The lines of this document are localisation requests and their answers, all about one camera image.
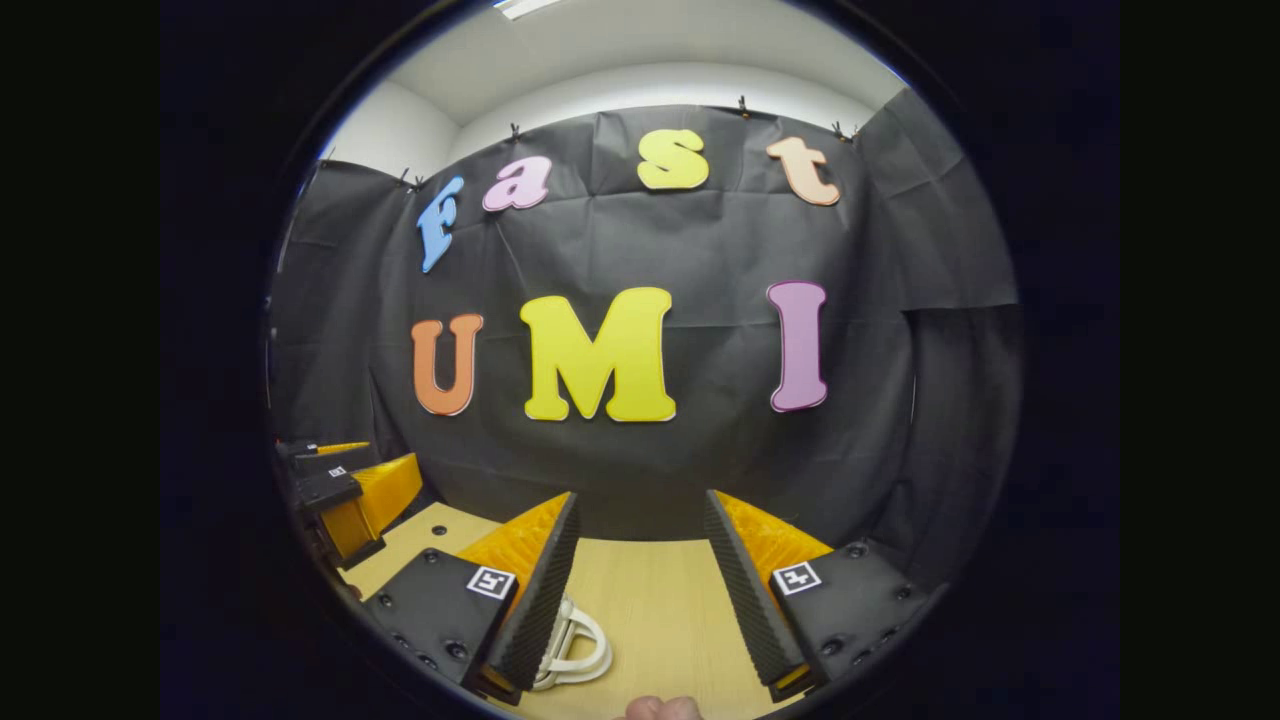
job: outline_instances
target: pink letter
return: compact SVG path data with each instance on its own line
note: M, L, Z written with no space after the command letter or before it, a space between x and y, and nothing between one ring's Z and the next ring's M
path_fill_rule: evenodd
M484 193L484 209L497 213L512 205L521 210L538 205L547 197L547 176L550 173L552 161L541 155L516 160L498 170L498 179L504 182Z
M818 377L818 309L827 301L822 286L785 282L764 293L782 322L782 384L769 404L778 413L820 405L827 383Z

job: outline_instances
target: ceiling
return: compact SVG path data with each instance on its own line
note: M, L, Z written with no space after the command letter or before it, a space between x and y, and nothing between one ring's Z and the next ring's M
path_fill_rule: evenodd
M873 110L902 88L849 36L780 0L562 0L517 20L485 6L390 79L466 126L548 85L671 61L780 72Z

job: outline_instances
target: orange letter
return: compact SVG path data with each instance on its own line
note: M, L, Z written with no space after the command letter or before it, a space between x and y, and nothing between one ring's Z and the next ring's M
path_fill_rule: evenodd
M433 415L457 415L471 405L476 373L476 333L484 327L480 315L458 315L449 322L457 338L454 348L453 388L448 392L435 384L435 338L444 327L439 320L422 320L413 325L413 392L417 401Z
M827 164L820 150L809 150L799 137L780 140L764 149L769 158L781 158L782 169L787 173L791 191L805 202L813 205L835 205L840 200L840 188L824 184L818 178L818 168Z

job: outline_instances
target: black backdrop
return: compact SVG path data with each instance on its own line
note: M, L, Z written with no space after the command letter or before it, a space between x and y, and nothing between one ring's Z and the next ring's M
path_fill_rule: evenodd
M703 186L641 184L636 145L659 128L704 140ZM826 155L836 205L801 200L765 154L790 136ZM553 161L548 197L484 210L498 170L531 155ZM466 186L453 242L424 274L417 218L454 176ZM928 527L959 557L968 544L957 536L975 537L969 525L986 519L1012 447L1020 357L1004 237L972 163L910 90L851 142L788 118L668 106L526 131L419 192L324 163L279 266L279 433L374 439L384 457L413 451L429 497L495 520L572 489L588 537L696 538L703 493L717 488L836 544L870 530L892 495L904 553ZM827 291L828 397L780 414L768 402L780 323L764 292L782 281ZM566 296L594 336L618 292L645 286L672 295L662 354L676 418L526 418L521 305ZM410 328L466 313L485 319L472 401L460 415L431 415L413 393ZM438 377L449 387L453 338L444 338Z
M1007 233L1029 340L991 529L860 717L1116 716L1117 8L812 5L859 32L957 131ZM380 53L388 37L421 12L161 4L163 716L460 711L443 694L411 698L390 666L353 660L365 653L280 521L262 447L259 319L297 183L344 104L394 64ZM833 702L823 715L856 707Z

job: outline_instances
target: ceiling light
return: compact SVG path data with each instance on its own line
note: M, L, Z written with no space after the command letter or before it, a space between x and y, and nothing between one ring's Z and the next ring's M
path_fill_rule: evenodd
M513 20L558 1L559 0L502 0L500 3L494 3L493 6L502 10L502 14L507 15L508 20Z

